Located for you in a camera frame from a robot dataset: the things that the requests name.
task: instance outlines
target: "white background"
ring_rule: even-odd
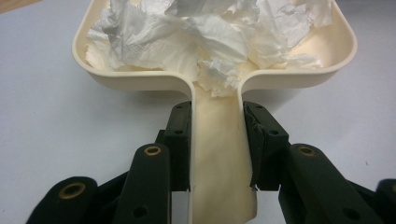
[[[375,189],[396,177],[396,1],[339,0],[359,41],[355,59],[322,85],[251,91],[291,143],[322,149],[347,178]],[[171,91],[115,91],[74,61],[73,37],[89,0],[41,1],[0,14],[0,223],[24,223],[47,191],[74,175],[103,184],[154,141]],[[249,223],[284,223],[276,193],[259,192]],[[184,223],[185,194],[174,197]]]

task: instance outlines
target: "crumpled paper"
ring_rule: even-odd
[[[86,59],[106,71],[180,73],[227,96],[247,60],[260,69],[322,67],[315,55],[290,51],[311,26],[331,23],[331,0],[111,0],[87,33]]]

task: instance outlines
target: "screw hole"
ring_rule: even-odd
[[[161,149],[159,147],[147,147],[145,153],[148,156],[155,156],[161,153]]]
[[[301,154],[305,156],[315,156],[317,155],[317,152],[309,147],[299,147],[298,150],[300,151]]]
[[[59,191],[59,197],[65,200],[76,198],[78,195],[84,192],[85,188],[85,184],[81,182],[66,185],[61,189],[61,191]]]
[[[140,207],[136,207],[136,209],[134,210],[134,217],[135,218],[142,218],[142,217],[146,217],[149,214],[149,211],[146,207],[140,206]]]
[[[352,220],[360,220],[361,219],[361,215],[354,209],[343,208],[343,212],[344,212],[344,215],[349,219],[352,219]]]
[[[269,133],[270,133],[271,135],[278,135],[278,134],[279,134],[279,132],[276,131],[276,130],[271,130]]]

